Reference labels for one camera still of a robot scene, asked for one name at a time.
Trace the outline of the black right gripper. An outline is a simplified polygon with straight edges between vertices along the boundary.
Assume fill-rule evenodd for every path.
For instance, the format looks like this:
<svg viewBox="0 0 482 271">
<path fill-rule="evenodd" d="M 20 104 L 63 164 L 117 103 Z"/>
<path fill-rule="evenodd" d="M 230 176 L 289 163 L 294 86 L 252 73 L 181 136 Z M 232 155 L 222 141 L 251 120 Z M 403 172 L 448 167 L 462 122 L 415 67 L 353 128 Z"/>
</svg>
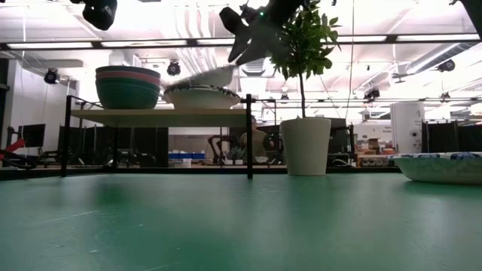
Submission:
<svg viewBox="0 0 482 271">
<path fill-rule="evenodd" d="M 267 48 L 262 41 L 250 37 L 262 26 L 281 27 L 299 8 L 305 8 L 305 0 L 269 0 L 265 5 L 252 7 L 247 1 L 239 6 L 239 12 L 225 7 L 219 12 L 224 28 L 234 35 L 234 43 L 227 58 L 244 65 L 267 56 Z"/>
</svg>

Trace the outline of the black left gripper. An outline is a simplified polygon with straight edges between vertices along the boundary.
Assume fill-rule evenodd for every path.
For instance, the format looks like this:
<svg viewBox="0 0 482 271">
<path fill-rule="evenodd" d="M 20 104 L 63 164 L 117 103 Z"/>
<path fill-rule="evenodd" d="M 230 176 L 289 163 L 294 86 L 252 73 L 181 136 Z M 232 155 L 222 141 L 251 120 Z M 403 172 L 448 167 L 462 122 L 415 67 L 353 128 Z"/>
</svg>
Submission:
<svg viewBox="0 0 482 271">
<path fill-rule="evenodd" d="M 72 4 L 84 4 L 83 18 L 95 28 L 106 31 L 114 23 L 117 0 L 70 0 Z"/>
</svg>

